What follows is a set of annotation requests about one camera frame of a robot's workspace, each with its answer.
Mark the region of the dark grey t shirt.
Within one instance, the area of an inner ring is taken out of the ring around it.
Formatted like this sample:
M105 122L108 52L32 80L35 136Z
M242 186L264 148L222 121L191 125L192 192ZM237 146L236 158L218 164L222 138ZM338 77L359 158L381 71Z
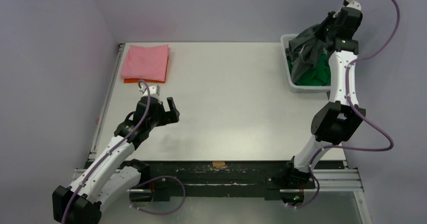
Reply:
M291 67L291 80L296 81L304 72L316 66L325 54L324 42L315 33L319 25L313 25L288 42L288 65Z

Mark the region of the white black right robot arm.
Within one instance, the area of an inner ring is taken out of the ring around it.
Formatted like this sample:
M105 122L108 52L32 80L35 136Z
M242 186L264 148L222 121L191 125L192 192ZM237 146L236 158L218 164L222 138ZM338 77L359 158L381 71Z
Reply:
M314 28L317 41L324 43L329 57L331 85L329 102L313 117L312 137L294 156L283 173L289 187L300 186L312 177L312 170L331 148L348 141L362 122L366 110L359 107L355 94L354 69L359 43L352 37L361 24L360 9L343 7Z

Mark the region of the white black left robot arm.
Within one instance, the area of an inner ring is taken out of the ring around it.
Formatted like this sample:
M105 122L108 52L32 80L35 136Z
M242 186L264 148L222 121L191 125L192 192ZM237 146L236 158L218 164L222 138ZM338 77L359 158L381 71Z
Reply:
M172 97L167 98L169 110L157 94L144 93L136 110L130 112L114 131L102 154L67 187L59 185L52 194L53 217L59 223L99 223L103 212L117 197L130 188L145 188L155 181L172 179L184 191L175 176L153 177L150 167L139 160L120 165L145 140L155 127L179 121L180 113Z

